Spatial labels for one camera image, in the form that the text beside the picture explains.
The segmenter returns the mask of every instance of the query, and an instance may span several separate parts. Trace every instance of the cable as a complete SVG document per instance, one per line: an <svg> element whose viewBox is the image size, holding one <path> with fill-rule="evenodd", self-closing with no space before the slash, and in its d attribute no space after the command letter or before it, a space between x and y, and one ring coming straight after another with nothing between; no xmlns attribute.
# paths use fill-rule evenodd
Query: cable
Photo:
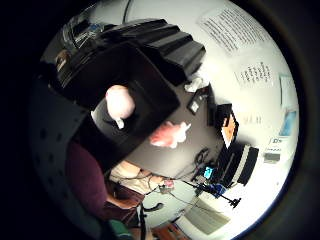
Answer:
<svg viewBox="0 0 320 240"><path fill-rule="evenodd" d="M122 23L125 23L127 21L128 10L129 10L129 6L131 5L131 3L132 3L132 0L128 0L126 8L123 13Z"/></svg>
<svg viewBox="0 0 320 240"><path fill-rule="evenodd" d="M186 204L188 204L188 205L191 205L191 206L193 206L193 207L197 207L197 208L199 208L199 209L201 209L201 210L204 210L204 211L207 211L207 212L212 212L212 213L224 213L224 212L219 212L219 211L215 211L215 210L210 210L210 209L206 209L206 208L203 208L203 207L199 207L199 206L197 205L197 203L194 203L194 204L188 203L188 202L183 201L182 199L176 197L176 196L175 196L173 193L171 193L171 192L169 192L169 194L170 194L172 197L174 197L175 199L177 199L177 200L179 200L179 201L181 201L181 202L183 202L183 203L186 203Z"/></svg>
<svg viewBox="0 0 320 240"><path fill-rule="evenodd" d="M190 185L190 186L191 186L191 187L193 187L193 188L196 188L196 187L197 187L196 185L193 185L193 184L191 184L191 183L188 183L187 181L182 181L182 182L184 182L184 183L186 183L186 184Z"/></svg>
<svg viewBox="0 0 320 240"><path fill-rule="evenodd" d="M154 189L151 188L150 186L150 180L151 180L152 176L148 179L148 187L150 189L150 192L146 193L145 195L149 195L150 193L156 192L156 189L159 187L159 184L157 187L155 187Z"/></svg>
<svg viewBox="0 0 320 240"><path fill-rule="evenodd" d="M196 165L196 167L195 167L192 171L186 173L185 175L183 175L183 176L181 176L181 177L174 178L174 180L180 180L180 179L182 179L182 178L184 178L184 177L186 177L186 176L194 173L195 171L199 170L200 164L202 164L202 163L205 161L205 159L206 159L206 158L208 157L208 155L209 155L209 152L210 152L210 149L207 148L207 147L201 149L201 151L197 153L197 155L195 156L195 159L194 159L194 164Z"/></svg>

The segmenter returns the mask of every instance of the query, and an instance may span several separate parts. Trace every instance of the green object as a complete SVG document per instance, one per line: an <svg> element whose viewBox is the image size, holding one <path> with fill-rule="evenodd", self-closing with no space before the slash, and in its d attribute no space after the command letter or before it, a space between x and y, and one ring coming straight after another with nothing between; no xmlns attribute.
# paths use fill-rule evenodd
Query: green object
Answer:
<svg viewBox="0 0 320 240"><path fill-rule="evenodd" d="M114 235L119 240L134 240L132 234L129 232L127 227L118 220L110 220L109 225L114 233Z"/></svg>

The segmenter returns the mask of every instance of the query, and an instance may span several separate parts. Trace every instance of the person's arm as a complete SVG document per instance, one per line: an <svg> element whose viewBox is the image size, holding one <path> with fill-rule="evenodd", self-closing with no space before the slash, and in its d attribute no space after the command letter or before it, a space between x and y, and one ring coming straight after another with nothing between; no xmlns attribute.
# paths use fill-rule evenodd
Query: person's arm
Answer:
<svg viewBox="0 0 320 240"><path fill-rule="evenodd" d="M69 61L70 55L66 49L60 51L55 59L57 71L59 72L61 68Z"/></svg>
<svg viewBox="0 0 320 240"><path fill-rule="evenodd" d="M122 209L130 209L138 205L138 202L132 199L117 199L109 193L107 193L107 202L110 202Z"/></svg>

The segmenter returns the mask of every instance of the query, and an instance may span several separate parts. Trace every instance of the monitor screen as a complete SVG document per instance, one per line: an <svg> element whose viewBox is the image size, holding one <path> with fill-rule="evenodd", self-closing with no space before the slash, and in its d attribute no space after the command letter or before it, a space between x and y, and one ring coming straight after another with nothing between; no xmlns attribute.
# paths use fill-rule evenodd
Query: monitor screen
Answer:
<svg viewBox="0 0 320 240"><path fill-rule="evenodd" d="M211 167L206 167L206 170L204 171L203 176L204 176L206 179L210 179L211 176L212 176L212 173L213 173L213 168L211 168Z"/></svg>
<svg viewBox="0 0 320 240"><path fill-rule="evenodd" d="M228 148L230 146L230 143L233 140L233 134L236 128L235 119L232 116L232 114L230 114L229 122L228 123L227 122L228 122L227 118L224 118L223 125L221 127L221 133L222 133L222 137L225 142L225 145Z"/></svg>

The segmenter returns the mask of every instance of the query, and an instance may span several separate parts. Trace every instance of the notice on wall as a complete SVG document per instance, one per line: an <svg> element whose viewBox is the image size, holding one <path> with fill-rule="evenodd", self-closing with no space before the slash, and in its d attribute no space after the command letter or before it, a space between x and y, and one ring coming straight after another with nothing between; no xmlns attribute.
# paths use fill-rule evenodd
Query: notice on wall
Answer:
<svg viewBox="0 0 320 240"><path fill-rule="evenodd" d="M234 74L242 88L273 86L271 67L265 61L239 66Z"/></svg>
<svg viewBox="0 0 320 240"><path fill-rule="evenodd" d="M197 23L228 56L260 48L271 40L268 32L236 5L222 6L209 11L200 17Z"/></svg>
<svg viewBox="0 0 320 240"><path fill-rule="evenodd" d="M280 100L281 100L281 107L284 109L293 109L295 105L295 87L293 83L293 79L291 76L286 74L279 74L280 80Z"/></svg>
<svg viewBox="0 0 320 240"><path fill-rule="evenodd" d="M286 148L288 139L277 136L270 139L269 144L265 150L266 153L280 154Z"/></svg>

